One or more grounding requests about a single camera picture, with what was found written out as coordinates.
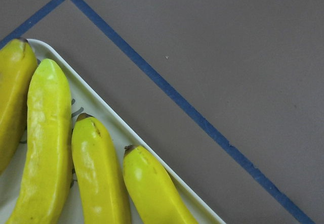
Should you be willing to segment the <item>yellow banana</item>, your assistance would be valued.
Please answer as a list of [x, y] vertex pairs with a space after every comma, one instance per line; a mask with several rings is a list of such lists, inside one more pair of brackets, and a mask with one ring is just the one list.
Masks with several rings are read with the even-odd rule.
[[71, 92], [51, 59], [40, 62], [27, 96], [27, 153], [7, 223], [57, 223], [72, 179]]
[[82, 113], [72, 131], [72, 158], [85, 223], [131, 223], [131, 210], [113, 141], [97, 118]]
[[27, 124], [27, 93], [36, 56], [24, 38], [1, 49], [1, 172], [14, 156]]
[[143, 223], [198, 223], [168, 172], [144, 147], [125, 147], [123, 177]]

